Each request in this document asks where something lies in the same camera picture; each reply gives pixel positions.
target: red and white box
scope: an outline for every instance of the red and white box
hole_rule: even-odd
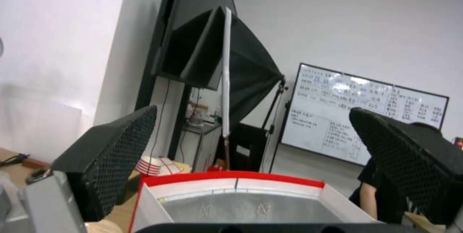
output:
[[[378,223],[330,185],[256,172],[142,179],[131,232],[163,223]]]

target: person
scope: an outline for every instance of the person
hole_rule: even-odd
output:
[[[412,123],[430,131],[441,132],[428,124]],[[373,158],[357,178],[360,186],[352,193],[349,200],[359,206],[368,215],[384,223],[400,224],[405,211],[408,211],[407,197],[378,168]]]

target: person's arm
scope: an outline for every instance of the person's arm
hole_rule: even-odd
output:
[[[378,219],[377,203],[375,198],[376,188],[363,182],[360,187],[360,208],[375,220]]]

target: white wall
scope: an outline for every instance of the white wall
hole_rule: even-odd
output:
[[[0,4],[0,147],[50,162],[93,124],[122,0]]]
[[[162,0],[123,0],[94,124],[132,113]]]
[[[292,89],[300,62],[450,96],[443,134],[463,134],[462,0],[235,0]],[[289,100],[291,89],[284,94]],[[262,123],[273,93],[244,119]],[[276,135],[265,156],[273,155]],[[273,172],[325,179],[348,195],[359,168],[282,146]]]

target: whiteboard frame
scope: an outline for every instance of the whiteboard frame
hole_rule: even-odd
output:
[[[331,155],[323,154],[323,153],[321,153],[321,152],[314,152],[314,151],[311,151],[311,150],[309,150],[309,149],[304,149],[304,148],[301,148],[301,147],[298,147],[298,146],[294,146],[294,145],[291,145],[291,144],[285,144],[285,143],[283,143],[283,142],[281,141],[282,138],[283,138],[284,131],[285,131],[285,129],[286,129],[286,121],[288,120],[288,113],[289,113],[289,110],[290,110],[291,107],[293,106],[294,92],[296,91],[296,85],[297,85],[297,81],[298,81],[298,78],[299,78],[299,73],[300,73],[300,71],[301,71],[301,67],[302,67],[302,66],[308,66],[308,67],[311,67],[311,68],[317,68],[317,69],[321,69],[321,70],[325,70],[325,71],[331,71],[331,72],[335,72],[335,73],[340,73],[341,75],[352,76],[352,77],[361,78],[361,79],[365,79],[365,80],[368,80],[368,81],[380,83],[380,84],[383,84],[383,85],[393,86],[393,87],[402,88],[402,89],[408,89],[408,90],[411,90],[411,91],[415,91],[415,92],[419,92],[419,93],[424,93],[424,94],[428,94],[428,95],[431,95],[431,96],[438,96],[438,97],[445,98],[445,107],[444,107],[444,109],[443,109],[442,119],[441,119],[440,125],[439,125],[439,131],[442,129],[443,120],[445,119],[445,113],[447,112],[447,106],[448,106],[449,100],[450,100],[450,97],[448,97],[448,96],[443,96],[443,95],[441,95],[441,94],[436,94],[436,93],[430,93],[430,92],[426,92],[426,91],[422,91],[422,90],[418,90],[418,89],[414,89],[414,88],[407,88],[406,86],[397,86],[397,85],[394,85],[394,84],[392,84],[392,83],[387,83],[387,82],[383,82],[383,81],[378,81],[378,80],[371,79],[371,78],[365,78],[365,77],[358,76],[358,75],[352,75],[352,74],[349,74],[349,73],[345,73],[345,72],[341,72],[341,71],[337,71],[337,70],[332,70],[332,69],[329,69],[329,68],[321,68],[321,67],[314,66],[314,65],[310,65],[310,64],[306,64],[306,63],[299,63],[299,68],[298,68],[298,70],[297,70],[296,80],[294,81],[294,87],[293,87],[293,91],[292,91],[292,93],[291,93],[291,99],[285,104],[285,108],[286,108],[286,109],[285,109],[285,116],[284,116],[284,119],[283,119],[283,124],[282,124],[281,129],[280,129],[280,134],[279,134],[279,136],[278,136],[278,143],[276,144],[275,151],[273,152],[273,158],[272,158],[271,166],[270,166],[270,169],[268,170],[269,173],[272,172],[273,163],[275,162],[276,153],[278,152],[278,146],[279,146],[280,144],[284,144],[284,145],[286,145],[286,146],[290,146],[290,147],[293,147],[293,148],[296,148],[296,149],[301,149],[301,150],[306,151],[306,152],[311,152],[311,153],[314,153],[314,154],[319,154],[319,155],[323,155],[323,156],[330,157],[330,158],[333,158],[333,159],[337,159],[337,160],[342,161],[342,162],[348,162],[349,164],[354,164],[354,165],[358,165],[358,166],[364,167],[364,165],[358,164],[358,163],[356,163],[356,162],[347,161],[347,160],[340,159],[340,158],[337,158],[337,157],[334,157],[334,156],[331,156]]]

